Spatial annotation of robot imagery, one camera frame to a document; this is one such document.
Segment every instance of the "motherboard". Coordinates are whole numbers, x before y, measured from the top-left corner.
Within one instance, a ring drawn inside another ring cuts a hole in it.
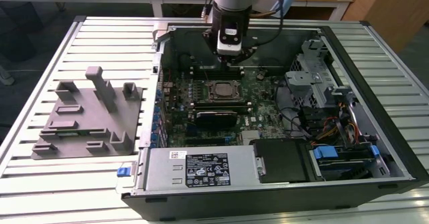
[[[274,103],[278,76],[259,68],[238,69],[234,80],[164,72],[168,147],[247,145],[287,136]]]

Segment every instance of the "cpu socket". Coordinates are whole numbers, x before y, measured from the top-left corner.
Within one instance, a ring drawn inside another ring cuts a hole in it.
[[[238,102],[243,100],[240,84],[236,81],[210,81],[206,83],[210,102]]]

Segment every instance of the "white label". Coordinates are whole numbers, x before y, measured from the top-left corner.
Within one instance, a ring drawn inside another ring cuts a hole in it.
[[[230,180],[230,177],[228,177],[228,176],[219,176],[219,177],[218,177],[218,180],[219,180],[219,181]]]
[[[185,159],[187,151],[169,151],[169,159]]]

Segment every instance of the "sticker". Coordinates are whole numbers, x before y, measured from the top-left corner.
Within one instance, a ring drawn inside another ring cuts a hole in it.
[[[228,155],[226,153],[185,156],[187,187],[231,185],[230,174]]]
[[[184,159],[187,151],[169,151],[169,159]]]
[[[57,136],[79,136],[77,133],[57,133]]]

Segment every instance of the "white table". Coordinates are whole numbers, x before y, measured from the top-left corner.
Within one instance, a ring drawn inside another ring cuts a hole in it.
[[[116,169],[137,156],[32,160],[32,146],[52,111],[59,80],[89,86],[84,70],[97,65],[113,86],[135,82],[151,87],[144,72],[156,55],[152,32],[168,22],[202,22],[199,19],[95,18],[73,22],[52,61],[34,87],[10,132],[0,147],[0,218],[16,223],[147,223],[120,200],[132,177],[116,178]],[[276,25],[278,21],[254,21]],[[379,102],[429,169],[429,92],[394,55],[371,27],[358,22],[284,21],[284,25],[331,27]],[[141,109],[152,104],[141,102]],[[144,113],[139,122],[144,123]],[[429,190],[418,188],[387,195],[342,210],[185,220],[179,223],[427,223]]]

